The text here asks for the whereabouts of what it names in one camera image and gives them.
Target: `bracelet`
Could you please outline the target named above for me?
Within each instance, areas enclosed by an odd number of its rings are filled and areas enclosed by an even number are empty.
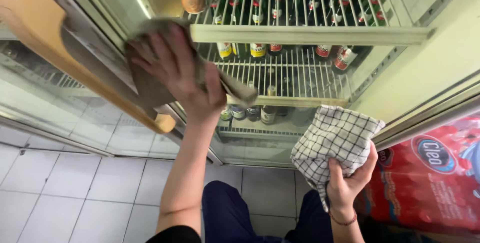
[[[332,213],[330,213],[330,212],[328,212],[328,215],[330,215],[330,217],[333,219],[333,221],[336,222],[337,224],[343,225],[343,226],[348,226],[348,225],[354,223],[354,222],[357,220],[357,211],[355,211],[355,209],[353,209],[353,213],[355,214],[355,215],[353,216],[353,219],[351,219],[349,222],[346,222],[346,223],[338,222],[338,221],[332,216]]]

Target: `white checkered cloth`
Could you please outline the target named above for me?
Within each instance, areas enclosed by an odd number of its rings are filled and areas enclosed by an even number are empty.
[[[383,127],[382,120],[355,111],[327,105],[318,108],[290,158],[308,184],[320,194],[325,212],[328,212],[326,185],[330,180],[328,159],[336,158],[343,176],[351,176],[367,160],[370,139]]]

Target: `hand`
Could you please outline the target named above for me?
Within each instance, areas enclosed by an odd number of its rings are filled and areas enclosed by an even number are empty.
[[[170,90],[186,111],[189,123],[216,125],[226,102],[217,67],[212,62],[205,64],[207,92],[204,92],[195,82],[195,62],[183,29],[171,24],[170,30],[173,38],[171,49],[159,33],[150,33],[148,38],[154,54],[140,42],[130,41],[127,58]]]
[[[330,213],[336,220],[348,222],[353,218],[353,200],[372,178],[377,159],[375,144],[370,142],[367,161],[349,178],[343,178],[342,167],[336,159],[328,160],[331,178],[327,185],[327,195],[330,200]]]

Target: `cleaning cloth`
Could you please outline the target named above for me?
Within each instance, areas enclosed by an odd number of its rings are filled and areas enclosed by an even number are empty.
[[[320,194],[325,212],[328,212],[326,185],[330,180],[328,159],[337,159],[343,176],[351,176],[367,160],[370,139],[383,127],[382,120],[355,111],[327,105],[318,108],[290,158],[308,184]]]
[[[190,36],[190,22],[180,18],[153,18],[142,22],[129,36],[129,40],[140,41],[144,47],[150,52],[147,33],[158,32],[165,39],[168,45],[172,45],[172,38],[170,36],[169,24],[177,23],[183,28],[183,32],[187,39],[189,39],[189,45],[192,49],[193,58],[195,60],[195,80],[199,86],[206,90],[204,80],[204,64],[205,59],[200,56],[200,53],[194,48],[192,38]],[[155,77],[148,74],[143,68],[130,63],[131,72],[133,76],[133,82],[138,90],[138,95],[142,99],[143,103],[147,103],[152,107],[161,106],[175,101],[176,99],[171,95],[169,90]],[[229,94],[236,102],[248,108],[255,102],[257,98],[257,90],[251,88],[241,81],[238,81],[221,70],[218,70],[220,75],[220,82],[225,89],[225,92]]]

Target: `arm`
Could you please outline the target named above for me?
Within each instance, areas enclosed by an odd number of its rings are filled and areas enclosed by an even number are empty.
[[[134,41],[128,43],[126,53],[130,62],[166,85],[188,115],[185,135],[162,194],[156,233],[186,225],[200,234],[206,155],[226,95],[217,68],[211,62],[205,64],[207,92],[201,90],[194,80],[194,59],[182,29],[171,25],[170,30],[174,41],[172,49],[159,34],[149,34],[156,58]]]
[[[327,195],[330,200],[330,214],[340,223],[347,223],[353,219],[353,200],[358,193],[372,178],[372,172],[377,162],[378,154],[373,142],[370,142],[370,154],[367,161],[358,168],[350,178],[343,178],[342,167],[336,159],[328,160],[331,179],[327,185]],[[335,243],[342,242],[365,242],[358,222],[355,221],[348,226],[339,225],[333,219],[332,233]]]

